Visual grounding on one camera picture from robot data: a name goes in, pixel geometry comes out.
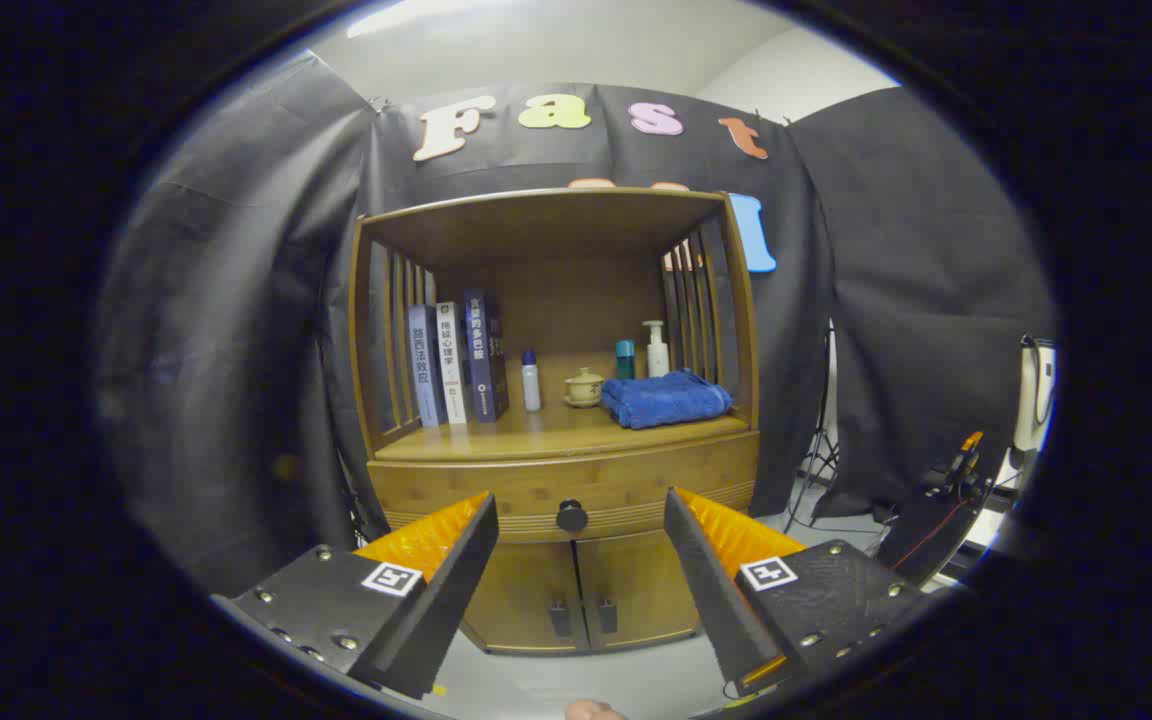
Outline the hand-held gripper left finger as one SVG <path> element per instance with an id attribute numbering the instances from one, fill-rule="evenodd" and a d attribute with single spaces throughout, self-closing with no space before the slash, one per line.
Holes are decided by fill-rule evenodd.
<path id="1" fill-rule="evenodd" d="M 308 662 L 419 700 L 433 689 L 492 556 L 495 505 L 484 491 L 357 550 L 316 544 L 212 602 Z"/>

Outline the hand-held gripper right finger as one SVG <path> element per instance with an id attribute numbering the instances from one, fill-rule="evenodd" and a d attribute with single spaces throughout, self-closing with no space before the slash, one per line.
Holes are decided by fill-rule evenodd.
<path id="1" fill-rule="evenodd" d="M 849 665 L 927 602 L 849 543 L 805 546 L 689 488 L 668 488 L 664 529 L 723 682 L 740 696 Z"/>

